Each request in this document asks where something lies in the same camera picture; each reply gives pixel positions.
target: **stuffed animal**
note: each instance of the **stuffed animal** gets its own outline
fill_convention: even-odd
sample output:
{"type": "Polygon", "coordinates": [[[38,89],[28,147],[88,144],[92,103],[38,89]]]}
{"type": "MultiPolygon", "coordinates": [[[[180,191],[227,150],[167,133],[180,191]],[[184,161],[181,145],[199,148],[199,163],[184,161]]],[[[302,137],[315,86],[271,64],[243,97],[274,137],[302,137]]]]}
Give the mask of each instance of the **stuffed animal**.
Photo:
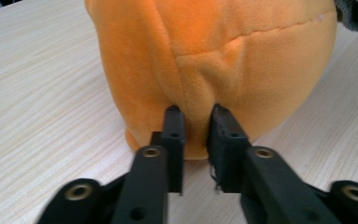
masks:
{"type": "Polygon", "coordinates": [[[205,159],[213,105],[255,140],[289,117],[329,62],[351,0],[85,0],[103,68],[134,150],[164,111],[186,117],[187,159],[205,159]]]}

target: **gray fabric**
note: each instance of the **gray fabric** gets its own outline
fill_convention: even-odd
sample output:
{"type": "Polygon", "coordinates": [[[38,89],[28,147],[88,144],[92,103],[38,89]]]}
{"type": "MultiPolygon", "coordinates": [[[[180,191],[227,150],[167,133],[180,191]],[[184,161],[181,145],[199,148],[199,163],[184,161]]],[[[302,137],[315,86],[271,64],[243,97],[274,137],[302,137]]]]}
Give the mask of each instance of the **gray fabric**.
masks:
{"type": "Polygon", "coordinates": [[[338,20],[352,31],[358,31],[358,0],[335,0],[338,20]]]}

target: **wood grain surface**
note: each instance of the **wood grain surface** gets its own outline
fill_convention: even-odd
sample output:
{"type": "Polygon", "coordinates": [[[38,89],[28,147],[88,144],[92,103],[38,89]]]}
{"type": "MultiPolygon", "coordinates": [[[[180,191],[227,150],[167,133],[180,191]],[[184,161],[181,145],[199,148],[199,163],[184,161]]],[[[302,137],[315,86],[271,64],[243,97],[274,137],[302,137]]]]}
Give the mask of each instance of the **wood grain surface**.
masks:
{"type": "MultiPolygon", "coordinates": [[[[34,223],[76,178],[106,184],[126,173],[123,133],[83,1],[0,8],[0,223],[34,223]]],[[[311,96],[256,144],[277,149],[315,187],[358,181],[358,33],[338,27],[311,96]]],[[[239,195],[213,188],[208,162],[186,161],[185,195],[170,195],[169,223],[245,223],[239,195]]]]}

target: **orange fleece fabric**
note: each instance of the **orange fleece fabric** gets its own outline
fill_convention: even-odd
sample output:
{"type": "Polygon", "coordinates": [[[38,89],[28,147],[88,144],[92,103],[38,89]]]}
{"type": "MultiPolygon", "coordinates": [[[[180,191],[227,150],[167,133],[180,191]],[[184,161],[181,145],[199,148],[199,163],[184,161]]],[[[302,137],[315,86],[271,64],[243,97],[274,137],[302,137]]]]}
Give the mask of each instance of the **orange fleece fabric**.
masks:
{"type": "Polygon", "coordinates": [[[251,140],[289,117],[325,69],[333,0],[85,0],[113,99],[136,150],[165,109],[186,117],[186,159],[205,159],[214,104],[251,140]]]}

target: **table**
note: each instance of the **table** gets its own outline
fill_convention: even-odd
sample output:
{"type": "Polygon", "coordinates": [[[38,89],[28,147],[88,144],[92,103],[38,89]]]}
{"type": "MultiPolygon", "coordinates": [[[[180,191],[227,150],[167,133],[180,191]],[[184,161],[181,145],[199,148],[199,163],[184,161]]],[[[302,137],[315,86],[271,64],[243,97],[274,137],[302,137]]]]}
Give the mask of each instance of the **table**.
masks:
{"type": "MultiPolygon", "coordinates": [[[[106,184],[132,153],[112,101],[94,27],[79,0],[0,8],[0,223],[33,223],[80,177],[106,184]]],[[[320,189],[358,181],[358,33],[338,27],[330,64],[307,101],[257,145],[277,149],[320,189]]],[[[215,194],[207,161],[186,161],[169,223],[244,223],[239,195],[215,194]]]]}

